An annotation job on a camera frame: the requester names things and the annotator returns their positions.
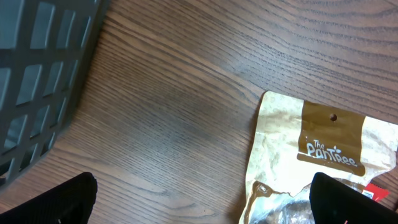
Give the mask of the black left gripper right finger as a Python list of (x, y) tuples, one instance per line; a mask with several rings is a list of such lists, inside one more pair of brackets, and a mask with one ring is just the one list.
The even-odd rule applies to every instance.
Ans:
[(321, 172), (309, 198), (316, 224), (397, 224), (396, 212)]

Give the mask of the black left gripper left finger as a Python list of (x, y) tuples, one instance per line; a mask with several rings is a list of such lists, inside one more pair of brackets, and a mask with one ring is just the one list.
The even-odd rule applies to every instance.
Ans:
[(98, 183), (90, 172), (80, 175), (1, 214), (1, 224), (86, 224), (96, 202)]

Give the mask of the red snack stick packet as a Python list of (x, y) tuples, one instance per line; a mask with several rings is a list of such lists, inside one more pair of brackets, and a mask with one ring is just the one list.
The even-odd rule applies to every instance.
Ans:
[(373, 201), (380, 202), (382, 199), (386, 198), (389, 195), (389, 191), (379, 187), (378, 185), (369, 183), (362, 191), (362, 194), (372, 199)]

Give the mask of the brown cookie snack bag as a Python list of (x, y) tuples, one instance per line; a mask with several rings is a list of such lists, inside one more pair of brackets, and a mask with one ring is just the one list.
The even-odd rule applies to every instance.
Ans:
[(321, 172), (362, 192), (396, 166), (397, 126), (352, 111), (264, 93), (246, 171), (241, 223), (313, 223)]

